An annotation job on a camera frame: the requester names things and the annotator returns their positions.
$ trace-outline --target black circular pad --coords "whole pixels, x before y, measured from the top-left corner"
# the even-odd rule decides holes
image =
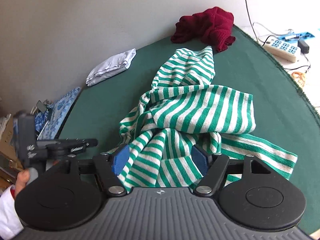
[[[275,171],[243,174],[221,190],[219,204],[235,222],[266,231],[297,225],[306,208],[303,193]]]
[[[283,200],[280,191],[271,187],[255,187],[245,194],[247,201],[262,208],[271,208],[279,205]]]
[[[91,219],[102,203],[101,193],[79,178],[57,173],[39,178],[17,196],[15,209],[29,227],[65,230]]]

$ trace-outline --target white wall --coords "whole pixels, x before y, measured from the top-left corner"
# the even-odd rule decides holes
[[[320,0],[308,0],[306,18],[300,1],[248,3],[252,20],[270,28],[320,28]],[[244,0],[0,0],[0,108],[14,113],[55,100],[109,56],[169,36],[182,15],[214,6],[249,25]],[[279,14],[287,18],[271,19]]]

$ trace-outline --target striped shirt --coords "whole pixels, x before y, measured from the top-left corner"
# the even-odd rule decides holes
[[[297,156],[250,135],[256,125],[252,95],[211,85],[214,76],[210,46],[201,51],[177,49],[160,67],[151,90],[120,122],[121,144],[130,145],[130,157],[118,178],[128,191],[194,188],[202,178],[191,159],[194,144],[231,159],[255,155],[289,179]],[[240,178],[228,175],[226,184]]]

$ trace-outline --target metal screw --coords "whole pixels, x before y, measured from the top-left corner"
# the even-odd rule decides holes
[[[108,190],[112,194],[121,194],[122,192],[124,192],[124,188],[121,186],[112,186]]]
[[[196,188],[196,191],[201,194],[209,194],[212,191],[212,189],[208,186],[199,186]]]

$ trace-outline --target blue patterned cloth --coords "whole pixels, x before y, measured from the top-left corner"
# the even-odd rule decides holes
[[[78,94],[81,91],[81,87],[76,87],[75,89],[68,92],[62,98],[47,106],[47,108],[52,108],[51,120],[44,128],[43,133],[39,137],[39,140],[54,139],[57,135],[59,128],[61,127],[63,120],[67,116],[72,104],[76,100]],[[39,113],[35,117],[36,130],[41,131],[45,122],[47,121],[48,111],[44,114]]]

